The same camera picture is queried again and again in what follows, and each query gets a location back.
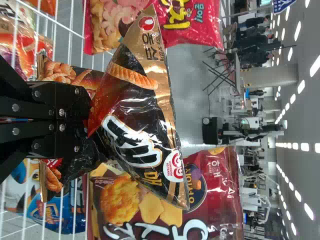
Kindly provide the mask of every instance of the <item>metal bolt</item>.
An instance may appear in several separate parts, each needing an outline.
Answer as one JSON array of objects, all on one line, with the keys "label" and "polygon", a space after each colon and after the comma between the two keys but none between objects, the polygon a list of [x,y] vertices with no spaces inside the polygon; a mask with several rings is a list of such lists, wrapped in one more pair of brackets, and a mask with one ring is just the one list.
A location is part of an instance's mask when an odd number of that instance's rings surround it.
[{"label": "metal bolt", "polygon": [[66,128],[66,126],[65,126],[64,124],[60,124],[59,130],[60,130],[61,132],[63,132],[63,131],[65,130],[65,128]]},{"label": "metal bolt", "polygon": [[36,143],[33,145],[33,148],[34,148],[34,149],[40,148],[40,144],[36,142]]},{"label": "metal bolt", "polygon": [[60,115],[60,117],[63,117],[65,115],[65,110],[60,108],[59,115]]},{"label": "metal bolt", "polygon": [[19,133],[20,133],[19,128],[14,127],[14,128],[12,129],[12,134],[13,134],[13,135],[17,136]]},{"label": "metal bolt", "polygon": [[38,90],[34,91],[34,96],[35,96],[36,98],[39,98],[40,95],[41,95],[41,92],[39,92]]},{"label": "metal bolt", "polygon": [[16,104],[16,103],[14,103],[14,104],[12,105],[12,111],[18,112],[18,111],[19,111],[19,105]]}]

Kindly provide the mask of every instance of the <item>potato chip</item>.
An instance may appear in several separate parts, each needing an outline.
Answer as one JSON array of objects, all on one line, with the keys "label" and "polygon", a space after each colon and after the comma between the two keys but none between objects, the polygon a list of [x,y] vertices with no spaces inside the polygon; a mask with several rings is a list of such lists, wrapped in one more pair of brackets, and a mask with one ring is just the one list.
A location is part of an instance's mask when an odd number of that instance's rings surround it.
[{"label": "potato chip", "polygon": [[182,209],[161,200],[164,211],[160,214],[160,219],[168,226],[176,225],[178,228],[182,225]]},{"label": "potato chip", "polygon": [[147,224],[154,224],[161,213],[165,210],[161,200],[152,193],[147,193],[139,204],[141,217]]}]

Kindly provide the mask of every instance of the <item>white metal wire rack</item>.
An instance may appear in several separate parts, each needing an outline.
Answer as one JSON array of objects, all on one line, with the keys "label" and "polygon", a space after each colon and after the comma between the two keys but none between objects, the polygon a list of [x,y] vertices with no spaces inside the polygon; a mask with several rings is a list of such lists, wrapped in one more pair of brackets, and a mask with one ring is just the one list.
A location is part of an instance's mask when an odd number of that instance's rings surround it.
[{"label": "white metal wire rack", "polygon": [[[52,39],[53,42],[53,61],[68,63],[72,66],[78,66],[83,68],[90,68],[98,71],[104,71],[106,64],[113,55],[112,52],[104,52],[95,56],[89,56],[84,54],[84,26],[85,18],[83,9],[86,6],[87,0],[56,0],[55,16],[52,17],[47,13],[40,10],[41,1],[38,0],[37,6],[33,7],[25,3],[23,0],[15,0],[15,12],[19,12],[20,6],[28,8],[34,12],[35,20],[35,49],[38,49],[38,38],[37,35],[41,34]],[[16,56],[16,44],[17,44],[17,33],[18,33],[18,17],[14,20],[14,34],[13,34],[13,49],[12,49],[12,60],[11,66],[15,68],[15,56]],[[27,173],[29,176],[30,160],[26,164]],[[1,192],[6,192],[6,180],[2,183]],[[27,193],[29,188],[29,179],[27,178],[25,183],[25,192]],[[59,229],[58,233],[53,232],[45,228],[46,211],[43,211],[42,225],[35,223],[32,219],[27,218],[27,197],[24,198],[24,209],[23,215],[16,215],[6,211],[5,206],[5,194],[1,194],[1,205],[0,205],[0,239],[59,239],[59,240],[74,240],[87,239],[88,224],[85,225],[85,232],[75,233],[76,230],[76,214],[75,210],[73,213],[73,229],[72,234],[62,234],[62,220],[63,220],[63,198],[64,189],[61,191],[60,198],[60,215],[59,215]],[[77,200],[77,187],[74,188],[74,205]],[[88,195],[84,199],[86,206],[88,205]],[[85,212],[86,219],[88,219],[88,209]]]}]

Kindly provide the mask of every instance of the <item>ceiling light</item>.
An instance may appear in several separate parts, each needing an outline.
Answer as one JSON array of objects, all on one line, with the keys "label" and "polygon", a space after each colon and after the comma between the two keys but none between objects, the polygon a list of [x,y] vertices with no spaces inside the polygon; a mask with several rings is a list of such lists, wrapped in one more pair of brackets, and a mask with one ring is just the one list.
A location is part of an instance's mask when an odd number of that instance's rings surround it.
[{"label": "ceiling light", "polygon": [[288,7],[286,8],[286,12],[285,12],[285,20],[286,20],[286,21],[288,21],[289,12],[290,12],[290,6],[288,6]]},{"label": "ceiling light", "polygon": [[282,29],[282,34],[281,34],[281,40],[283,41],[285,39],[285,34],[286,34],[286,29]]},{"label": "ceiling light", "polygon": [[296,26],[295,33],[294,33],[294,41],[298,40],[300,30],[301,30],[301,21],[299,21],[298,25]]},{"label": "ceiling light", "polygon": [[291,220],[291,215],[290,215],[290,212],[288,210],[286,211],[286,217],[289,219],[289,221]]},{"label": "ceiling light", "polygon": [[301,150],[305,152],[309,152],[309,143],[306,143],[306,142],[301,143]]},{"label": "ceiling light", "polygon": [[292,148],[293,148],[294,150],[298,150],[298,149],[299,149],[298,143],[296,143],[296,142],[292,143]]},{"label": "ceiling light", "polygon": [[295,189],[294,185],[292,184],[292,182],[289,182],[289,188],[291,189],[291,191],[293,191]]},{"label": "ceiling light", "polygon": [[293,104],[296,100],[296,95],[293,94],[291,97],[290,97],[290,103]]},{"label": "ceiling light", "polygon": [[289,53],[288,53],[288,61],[290,62],[292,54],[293,54],[294,50],[292,47],[290,47]]},{"label": "ceiling light", "polygon": [[314,151],[317,153],[317,154],[320,154],[320,143],[316,143],[314,145]]},{"label": "ceiling light", "polygon": [[301,203],[301,195],[300,195],[300,193],[297,190],[295,190],[294,191],[294,195],[295,195],[295,198]]},{"label": "ceiling light", "polygon": [[309,6],[310,0],[305,0],[305,8]]},{"label": "ceiling light", "polygon": [[293,222],[291,223],[291,229],[292,229],[293,234],[296,236],[297,235],[297,230],[296,230],[296,227],[295,227]]},{"label": "ceiling light", "polygon": [[298,86],[298,94],[300,94],[305,89],[306,83],[305,80],[302,80]]},{"label": "ceiling light", "polygon": [[308,204],[304,204],[304,210],[306,214],[308,214],[309,218],[313,221],[315,219],[314,212],[311,210],[311,208],[308,206]]},{"label": "ceiling light", "polygon": [[313,77],[318,69],[320,68],[320,55],[318,58],[314,61],[312,67],[310,68],[310,77]]}]

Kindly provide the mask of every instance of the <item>dark red snack bag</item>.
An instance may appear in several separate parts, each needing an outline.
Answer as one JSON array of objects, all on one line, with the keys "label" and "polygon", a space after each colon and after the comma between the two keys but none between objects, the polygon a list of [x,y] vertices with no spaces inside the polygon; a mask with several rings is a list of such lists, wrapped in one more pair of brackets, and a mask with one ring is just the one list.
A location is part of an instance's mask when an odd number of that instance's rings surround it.
[{"label": "dark red snack bag", "polygon": [[189,208],[181,143],[175,128],[167,59],[153,5],[144,10],[117,48],[92,101],[89,136],[132,178],[158,197]]},{"label": "dark red snack bag", "polygon": [[[117,225],[111,224],[104,217],[110,214],[106,212],[105,201],[119,199],[110,189],[116,188],[117,193],[121,191],[121,187],[108,181],[115,176],[114,169],[101,171],[99,167],[93,171],[95,174],[90,175],[89,187],[88,239],[244,239],[236,148],[228,146],[202,150],[185,158],[183,162],[189,190],[189,210],[182,211],[162,200],[160,205],[156,200],[145,203],[145,198],[151,193],[141,194],[142,201],[136,214],[130,221],[123,220]],[[160,212],[152,209],[144,211],[148,207],[160,209]],[[112,213],[120,212],[123,208],[119,204]],[[158,215],[155,216],[155,221],[150,222],[156,213]]]},{"label": "dark red snack bag", "polygon": [[220,0],[150,0],[166,48],[199,44],[224,49],[220,35]]}]

